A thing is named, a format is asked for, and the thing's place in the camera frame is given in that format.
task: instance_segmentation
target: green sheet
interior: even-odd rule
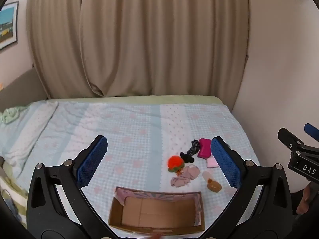
[[[9,108],[4,110],[4,112],[0,112],[0,124],[10,124],[11,122],[15,121],[21,111],[24,111],[27,107],[24,106],[17,106],[13,108]]]
[[[5,174],[14,182],[16,183],[16,180],[15,178],[13,178],[13,175],[12,175],[12,166],[10,164],[8,164],[6,161],[3,163],[3,166],[2,166]]]
[[[54,99],[50,101],[72,101],[89,103],[128,103],[128,104],[223,104],[214,96],[200,95],[163,95],[163,96],[128,96],[109,98]]]

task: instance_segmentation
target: red pom-pom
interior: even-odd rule
[[[184,161],[180,156],[171,156],[167,161],[167,166],[169,169],[173,169],[175,167],[180,167],[183,162]]]

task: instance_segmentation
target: yellow painted object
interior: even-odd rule
[[[9,33],[9,29],[5,29],[1,32],[1,36],[4,36],[5,34]]]

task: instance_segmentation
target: bedsheet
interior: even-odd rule
[[[243,159],[252,159],[259,164],[240,124],[221,104],[137,105],[60,101],[17,183],[28,190],[37,163],[52,166],[74,159],[99,134],[108,139],[108,151],[90,184],[82,190],[106,223],[114,190],[121,186],[162,192],[201,191],[207,229],[236,189],[229,186],[219,168],[207,169],[206,161],[197,156],[193,164],[201,173],[211,172],[223,189],[219,193],[208,190],[201,174],[186,186],[176,188],[170,185],[175,174],[167,171],[167,160],[172,155],[186,152],[193,139],[221,136]],[[259,193],[260,188],[257,188],[241,221],[249,218]],[[69,217],[77,221],[66,197],[62,195],[61,200]],[[128,232],[112,229],[121,237],[132,237]]]
[[[0,156],[18,176],[41,132],[55,112],[58,102],[39,101],[19,112],[10,123],[0,123]]]
[[[123,104],[223,104],[215,96],[204,95],[150,95],[150,96],[124,96],[103,98],[75,98],[75,99],[51,99],[47,102],[82,102],[82,103],[123,103]],[[16,181],[12,166],[4,162],[3,169],[7,176]]]

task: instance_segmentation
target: mattress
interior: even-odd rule
[[[122,99],[56,100],[59,105],[54,115],[35,143],[21,174],[14,177],[17,184],[28,190],[37,163],[54,166],[74,159],[97,135],[104,135],[109,143],[107,154],[90,184],[82,190],[106,223],[114,189],[121,186],[145,191],[201,191],[207,229],[236,189],[229,186],[219,168],[208,169],[206,161],[197,156],[193,164],[201,173],[209,171],[223,189],[219,193],[211,192],[201,175],[183,187],[172,187],[170,180],[175,174],[168,172],[167,160],[189,150],[193,139],[221,136],[243,159],[259,164],[242,127],[220,100],[208,96],[201,97],[203,103],[198,100],[189,103],[194,99],[192,96],[168,96],[173,104],[165,100],[159,103],[154,96],[143,102],[141,97],[131,97],[129,102]],[[260,190],[260,187],[256,189],[240,222],[250,217]],[[79,222],[60,186],[58,191],[68,216]],[[121,237],[133,237],[128,232],[112,229]]]

